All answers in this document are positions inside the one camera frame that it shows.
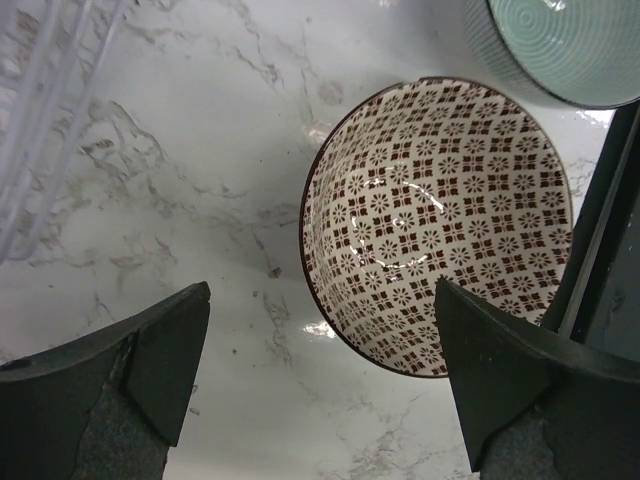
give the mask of bowl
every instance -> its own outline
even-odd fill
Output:
[[[506,86],[590,109],[640,98],[639,21],[640,3],[628,0],[464,3],[471,50]]]
[[[342,340],[392,371],[441,377],[436,281],[538,322],[572,225],[540,126],[489,87],[425,78],[374,95],[329,135],[305,186],[300,249]]]

